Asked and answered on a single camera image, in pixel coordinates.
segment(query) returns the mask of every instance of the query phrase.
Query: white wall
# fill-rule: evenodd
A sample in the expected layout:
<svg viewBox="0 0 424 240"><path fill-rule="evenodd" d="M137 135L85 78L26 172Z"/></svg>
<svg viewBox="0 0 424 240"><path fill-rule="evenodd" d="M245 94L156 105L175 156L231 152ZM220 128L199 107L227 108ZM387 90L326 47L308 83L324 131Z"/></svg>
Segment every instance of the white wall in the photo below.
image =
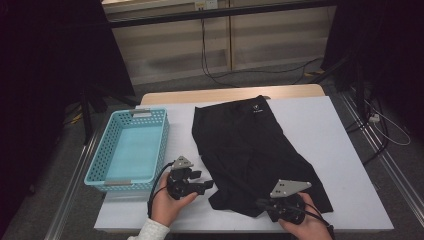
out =
<svg viewBox="0 0 424 240"><path fill-rule="evenodd" d="M123 0L103 2L109 19L194 10L194 0L111 1ZM219 7L257 2L223 0L219 1ZM261 1L261 4L276 2L282 1ZM129 11L140 6L143 9ZM206 19L209 71L301 62L323 56L333 15L334 7L325 7L234 16L231 20L230 17ZM200 20L119 28L113 32L133 85L204 74Z"/></svg>

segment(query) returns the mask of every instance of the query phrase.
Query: human hand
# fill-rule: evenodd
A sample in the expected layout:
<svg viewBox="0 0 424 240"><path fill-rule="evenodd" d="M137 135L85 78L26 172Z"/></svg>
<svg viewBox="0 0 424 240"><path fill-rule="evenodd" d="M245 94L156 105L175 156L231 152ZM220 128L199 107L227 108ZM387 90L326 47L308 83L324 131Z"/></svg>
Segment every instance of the human hand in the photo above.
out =
<svg viewBox="0 0 424 240"><path fill-rule="evenodd" d="M314 203L312 202L311 197L307 193L299 193L303 201L306 203L305 210L313 214L319 215L315 209ZM282 219L278 220L281 227L283 227L287 232L295 235L299 240L331 240L331 236L328 233L326 226L318 219L306 215L305 220L300 225L293 224L291 222L286 222Z"/></svg>
<svg viewBox="0 0 424 240"><path fill-rule="evenodd" d="M197 197L197 193L191 193L180 200L173 199L166 189L166 180L169 172L162 175L159 184L159 191L153 199L152 220L165 225L167 227L175 221L180 210L193 202Z"/></svg>

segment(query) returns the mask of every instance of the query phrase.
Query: white sleeve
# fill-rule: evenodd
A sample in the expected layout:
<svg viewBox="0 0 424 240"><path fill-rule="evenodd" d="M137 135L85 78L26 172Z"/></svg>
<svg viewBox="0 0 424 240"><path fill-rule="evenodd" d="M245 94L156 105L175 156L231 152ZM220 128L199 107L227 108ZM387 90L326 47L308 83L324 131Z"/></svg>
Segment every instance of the white sleeve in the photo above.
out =
<svg viewBox="0 0 424 240"><path fill-rule="evenodd" d="M148 218L137 237L128 240L163 240L169 233L169 228Z"/></svg>

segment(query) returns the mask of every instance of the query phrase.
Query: black shorts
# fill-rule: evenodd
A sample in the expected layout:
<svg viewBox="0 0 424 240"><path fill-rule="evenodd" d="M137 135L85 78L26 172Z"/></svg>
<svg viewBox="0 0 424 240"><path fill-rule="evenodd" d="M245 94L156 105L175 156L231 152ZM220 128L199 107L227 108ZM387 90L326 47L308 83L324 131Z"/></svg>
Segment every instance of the black shorts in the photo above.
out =
<svg viewBox="0 0 424 240"><path fill-rule="evenodd" d="M192 134L218 187L209 198L213 209L256 217L262 210L255 201L269 199L283 179L311 182L304 192L321 212L333 211L312 165L283 134L264 97L196 108Z"/></svg>

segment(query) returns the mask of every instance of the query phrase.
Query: logo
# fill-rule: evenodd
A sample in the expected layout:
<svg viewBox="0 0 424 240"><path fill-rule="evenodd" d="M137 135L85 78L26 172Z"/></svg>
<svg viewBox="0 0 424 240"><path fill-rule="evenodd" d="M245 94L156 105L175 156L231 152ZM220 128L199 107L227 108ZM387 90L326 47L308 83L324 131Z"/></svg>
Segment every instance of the logo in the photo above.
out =
<svg viewBox="0 0 424 240"><path fill-rule="evenodd" d="M260 112L263 112L263 110L259 107L259 105L258 105L258 104L253 105L252 107L253 107L253 113L260 113Z"/></svg>

